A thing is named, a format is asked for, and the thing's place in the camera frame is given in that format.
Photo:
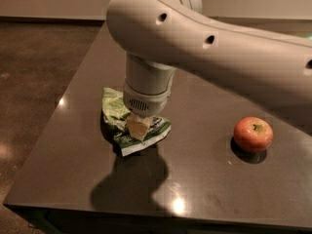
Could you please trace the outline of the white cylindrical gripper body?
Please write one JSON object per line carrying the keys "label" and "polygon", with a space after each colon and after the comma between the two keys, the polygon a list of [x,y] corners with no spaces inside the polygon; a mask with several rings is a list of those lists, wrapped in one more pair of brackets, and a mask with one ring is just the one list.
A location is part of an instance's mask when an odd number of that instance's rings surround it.
{"label": "white cylindrical gripper body", "polygon": [[159,114],[167,104],[176,69],[127,54],[123,101],[140,117]]}

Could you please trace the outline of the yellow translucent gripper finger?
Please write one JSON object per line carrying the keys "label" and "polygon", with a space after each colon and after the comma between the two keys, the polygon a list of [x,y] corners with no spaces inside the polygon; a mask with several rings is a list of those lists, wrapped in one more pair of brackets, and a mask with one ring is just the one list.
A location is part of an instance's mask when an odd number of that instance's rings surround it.
{"label": "yellow translucent gripper finger", "polygon": [[126,126],[131,137],[143,141],[152,123],[152,117],[140,117],[133,112],[127,117]]}

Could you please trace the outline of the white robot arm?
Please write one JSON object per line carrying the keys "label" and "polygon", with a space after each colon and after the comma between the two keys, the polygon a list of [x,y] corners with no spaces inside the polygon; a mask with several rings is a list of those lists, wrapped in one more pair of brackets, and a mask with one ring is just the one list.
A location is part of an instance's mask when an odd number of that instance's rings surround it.
{"label": "white robot arm", "polygon": [[201,0],[110,0],[106,23],[126,51],[124,103],[160,113],[181,68],[312,133],[312,43],[201,14]]}

